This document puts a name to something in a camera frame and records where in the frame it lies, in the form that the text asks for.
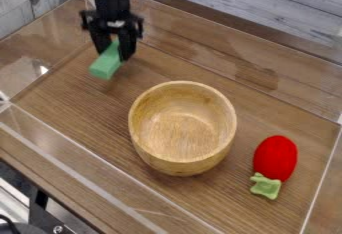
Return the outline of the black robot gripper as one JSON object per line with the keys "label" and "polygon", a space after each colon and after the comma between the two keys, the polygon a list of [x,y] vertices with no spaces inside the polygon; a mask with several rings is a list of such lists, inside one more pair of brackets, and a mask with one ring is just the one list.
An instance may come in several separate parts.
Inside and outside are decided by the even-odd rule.
{"label": "black robot gripper", "polygon": [[95,9],[81,12],[82,26],[99,54],[113,43],[110,34],[118,34],[121,57],[127,61],[137,50],[137,37],[143,37],[143,18],[131,12],[130,0],[94,1]]}

